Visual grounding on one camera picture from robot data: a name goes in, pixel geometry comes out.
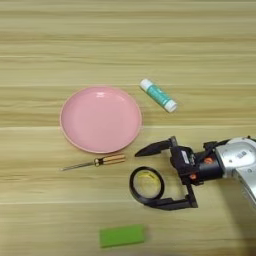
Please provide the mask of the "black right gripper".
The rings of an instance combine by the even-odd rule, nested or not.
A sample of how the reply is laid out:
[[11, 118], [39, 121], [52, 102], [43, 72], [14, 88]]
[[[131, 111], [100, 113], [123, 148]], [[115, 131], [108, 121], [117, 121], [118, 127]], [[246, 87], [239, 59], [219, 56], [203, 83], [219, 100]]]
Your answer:
[[136, 157], [160, 154], [163, 150], [170, 149], [170, 162], [177, 170], [181, 183], [188, 192], [184, 199], [147, 199], [143, 204], [166, 211], [197, 208], [198, 204], [192, 186], [199, 186], [205, 181], [223, 177], [224, 171], [215, 153], [215, 148], [223, 143], [225, 142], [207, 142], [203, 145], [203, 151], [194, 153], [189, 147], [179, 146], [176, 137], [172, 136], [167, 140], [152, 143], [139, 150], [135, 154]]

